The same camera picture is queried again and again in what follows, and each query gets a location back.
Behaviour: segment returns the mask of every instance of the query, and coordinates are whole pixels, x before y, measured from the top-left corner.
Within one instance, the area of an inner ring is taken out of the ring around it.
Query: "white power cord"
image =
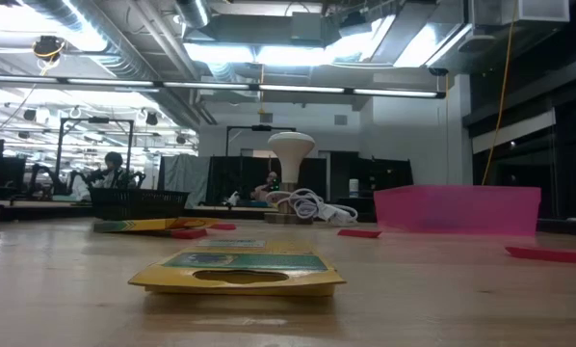
[[[297,216],[301,219],[318,217],[335,226],[347,226],[356,223],[358,212],[348,206],[337,204],[326,204],[325,201],[309,189],[301,188],[293,193],[290,192],[271,192],[267,194],[267,202],[271,202],[273,197],[283,196],[277,204],[288,201],[290,206],[295,210]]]

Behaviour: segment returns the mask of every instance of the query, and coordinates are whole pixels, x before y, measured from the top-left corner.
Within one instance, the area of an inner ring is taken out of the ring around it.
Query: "white lamp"
[[[269,146],[281,164],[281,182],[297,184],[301,161],[316,145],[311,136],[298,132],[281,132],[269,138]]]

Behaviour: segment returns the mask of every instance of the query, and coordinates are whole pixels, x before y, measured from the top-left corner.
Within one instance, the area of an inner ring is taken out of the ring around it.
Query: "green label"
[[[164,263],[164,266],[239,270],[327,270],[325,263],[316,255],[286,254],[183,253]]]
[[[260,240],[202,240],[198,247],[238,247],[238,248],[263,248],[267,243]]]

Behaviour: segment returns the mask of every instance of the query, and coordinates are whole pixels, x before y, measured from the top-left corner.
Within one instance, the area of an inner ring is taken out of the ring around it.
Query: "dark hair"
[[[123,165],[123,157],[121,157],[121,154],[117,152],[109,152],[108,154],[106,154],[106,156],[104,157],[104,161],[109,161],[115,164],[115,166]]]

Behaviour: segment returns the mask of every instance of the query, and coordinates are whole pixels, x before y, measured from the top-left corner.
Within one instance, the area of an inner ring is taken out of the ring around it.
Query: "red paper strip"
[[[210,226],[209,228],[212,228],[215,230],[234,230],[237,228],[237,226],[235,226],[233,224],[229,224],[229,223],[224,223],[224,224],[216,224],[216,225]]]
[[[337,234],[339,236],[377,238],[381,233],[382,231],[341,229]]]
[[[170,236],[182,239],[195,239],[206,235],[207,235],[206,229],[179,229],[179,230],[172,230],[170,232]]]
[[[576,263],[576,251],[529,247],[505,247],[505,250],[518,258]]]

